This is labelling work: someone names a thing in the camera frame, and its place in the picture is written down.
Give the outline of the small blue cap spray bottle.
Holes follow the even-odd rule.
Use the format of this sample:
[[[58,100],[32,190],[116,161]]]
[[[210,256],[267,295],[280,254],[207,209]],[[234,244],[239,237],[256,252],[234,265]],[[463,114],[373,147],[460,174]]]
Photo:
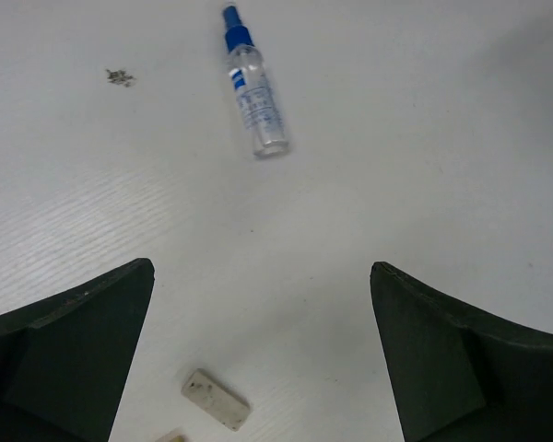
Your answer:
[[[256,159],[282,157],[289,141],[277,105],[265,59],[253,42],[238,7],[230,2],[221,8],[229,80],[241,116],[243,133],[252,143]]]

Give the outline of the tan cork block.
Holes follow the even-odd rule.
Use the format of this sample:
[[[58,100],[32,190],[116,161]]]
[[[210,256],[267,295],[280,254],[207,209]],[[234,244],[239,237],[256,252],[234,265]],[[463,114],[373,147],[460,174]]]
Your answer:
[[[168,434],[158,438],[156,442],[185,442],[186,439],[179,428],[171,430]]]

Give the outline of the white eraser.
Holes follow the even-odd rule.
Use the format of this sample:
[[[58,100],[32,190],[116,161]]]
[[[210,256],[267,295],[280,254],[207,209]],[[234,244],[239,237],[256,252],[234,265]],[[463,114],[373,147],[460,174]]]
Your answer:
[[[185,380],[181,394],[232,432],[239,431],[252,412],[250,404],[241,395],[201,368]]]

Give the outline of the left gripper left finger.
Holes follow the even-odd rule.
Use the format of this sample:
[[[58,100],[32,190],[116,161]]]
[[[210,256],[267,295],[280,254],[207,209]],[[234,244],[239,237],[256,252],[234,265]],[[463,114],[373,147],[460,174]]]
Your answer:
[[[0,315],[0,441],[106,441],[154,286],[135,259]]]

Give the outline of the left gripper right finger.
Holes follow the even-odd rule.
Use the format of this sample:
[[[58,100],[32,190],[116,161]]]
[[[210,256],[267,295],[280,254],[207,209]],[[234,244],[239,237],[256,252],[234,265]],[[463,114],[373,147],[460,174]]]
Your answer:
[[[371,299],[406,441],[553,441],[553,334],[387,262]]]

